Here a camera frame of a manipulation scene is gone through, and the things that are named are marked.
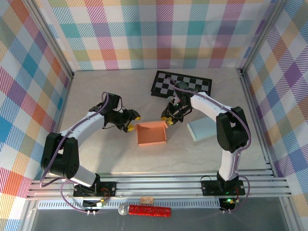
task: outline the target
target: small wooden block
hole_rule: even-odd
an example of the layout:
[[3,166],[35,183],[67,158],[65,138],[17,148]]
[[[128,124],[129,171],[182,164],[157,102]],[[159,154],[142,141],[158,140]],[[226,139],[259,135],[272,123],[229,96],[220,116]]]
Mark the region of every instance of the small wooden block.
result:
[[140,204],[150,204],[152,205],[154,203],[154,198],[153,197],[141,197],[140,198]]

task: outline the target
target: open cardboard box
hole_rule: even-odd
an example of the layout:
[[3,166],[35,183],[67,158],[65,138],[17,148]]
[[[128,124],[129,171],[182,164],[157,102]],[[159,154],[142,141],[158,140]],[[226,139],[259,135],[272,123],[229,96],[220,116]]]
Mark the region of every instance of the open cardboard box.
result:
[[165,121],[155,121],[136,124],[139,146],[149,146],[167,142]]

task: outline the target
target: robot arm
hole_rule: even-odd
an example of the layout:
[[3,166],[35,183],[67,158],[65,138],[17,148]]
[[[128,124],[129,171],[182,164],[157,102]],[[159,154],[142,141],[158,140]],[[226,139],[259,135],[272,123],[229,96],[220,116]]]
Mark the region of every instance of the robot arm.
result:
[[224,106],[199,89],[189,89],[185,82],[178,83],[175,87],[177,97],[168,103],[161,115],[162,120],[171,125],[182,122],[192,109],[197,109],[214,120],[217,125],[217,140],[222,148],[221,167],[217,174],[218,187],[222,192],[233,190],[239,181],[238,164],[241,149],[247,145],[248,134],[240,121],[226,109],[234,112],[248,127],[242,108]]
[[84,187],[88,191],[98,191],[100,188],[100,177],[79,164],[79,146],[94,132],[105,128],[108,123],[114,124],[119,130],[130,132],[134,126],[132,120],[139,120],[140,115],[134,110],[125,109],[122,99],[118,95],[108,93],[108,102],[103,108],[104,102],[91,108],[87,115],[76,125],[60,133],[50,133],[45,142],[41,166],[45,170],[49,165],[60,141],[69,132],[61,146],[62,153],[58,152],[51,168],[50,173],[70,179]]

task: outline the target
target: white vent grille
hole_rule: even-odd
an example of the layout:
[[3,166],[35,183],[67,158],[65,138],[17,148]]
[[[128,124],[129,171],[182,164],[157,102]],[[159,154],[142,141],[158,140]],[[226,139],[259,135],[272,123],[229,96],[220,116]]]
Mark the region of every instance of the white vent grille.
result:
[[[73,206],[81,207],[82,200],[68,200]],[[122,203],[130,205],[141,205],[139,200],[109,200],[102,209],[116,209]],[[174,199],[174,200],[154,200],[152,206],[171,208],[219,208],[219,199]],[[50,200],[40,201],[38,209],[71,209],[64,201]]]

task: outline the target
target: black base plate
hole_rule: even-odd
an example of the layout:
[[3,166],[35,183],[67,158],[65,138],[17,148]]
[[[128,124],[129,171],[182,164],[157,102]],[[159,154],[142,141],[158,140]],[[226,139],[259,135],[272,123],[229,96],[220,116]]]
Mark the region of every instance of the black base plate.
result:
[[201,187],[203,196],[236,196],[237,192],[235,188],[238,189],[240,196],[243,196],[246,193],[242,180],[238,180],[234,188],[228,192],[221,191],[217,180],[203,180],[201,181]]
[[89,188],[82,186],[79,187],[77,190],[74,190],[73,196],[74,197],[109,197],[108,191],[110,192],[110,197],[114,197],[116,195],[116,182],[109,181],[109,182],[98,182],[96,184],[97,193],[89,192]]

